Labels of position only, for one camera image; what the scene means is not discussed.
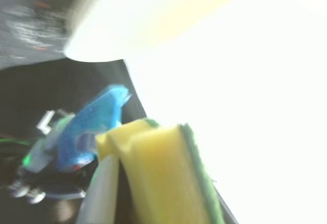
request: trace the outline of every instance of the green led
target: green led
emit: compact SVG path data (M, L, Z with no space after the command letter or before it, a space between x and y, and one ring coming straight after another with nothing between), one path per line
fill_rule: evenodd
M27 156L22 160L22 164L23 164L24 166L29 165L30 161L31 161L31 156L28 154L28 155L27 155Z

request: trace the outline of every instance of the red mark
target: red mark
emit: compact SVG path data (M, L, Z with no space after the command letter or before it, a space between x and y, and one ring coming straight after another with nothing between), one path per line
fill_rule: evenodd
M42 47L37 47L37 46L33 46L34 49L37 49L37 50L47 50L48 48L42 48Z
M47 3L44 3L44 2L40 2L40 1L36 1L34 2L35 5L39 6L39 7L42 7L42 8L50 8L51 6Z

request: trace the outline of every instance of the translucent blue plastic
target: translucent blue plastic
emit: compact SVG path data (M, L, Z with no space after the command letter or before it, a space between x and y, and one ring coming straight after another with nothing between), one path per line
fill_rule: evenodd
M129 97L124 86L110 85L71 120L58 141L57 170L71 172L94 160L95 135L120 124Z

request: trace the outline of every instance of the dark floor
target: dark floor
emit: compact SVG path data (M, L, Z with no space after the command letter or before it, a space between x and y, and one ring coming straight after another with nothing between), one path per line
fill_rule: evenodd
M122 60L82 63L61 59L0 71L0 133L18 138L40 136L37 122L49 109L77 112L111 83L126 85L132 98L123 108L122 122L145 116ZM0 190L1 223L74 223L80 201L46 199L28 205Z

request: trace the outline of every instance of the sponge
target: sponge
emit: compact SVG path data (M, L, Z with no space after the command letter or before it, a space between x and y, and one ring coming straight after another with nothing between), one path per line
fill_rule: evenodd
M139 224L224 224L188 125L136 120L97 136L99 160L119 157Z

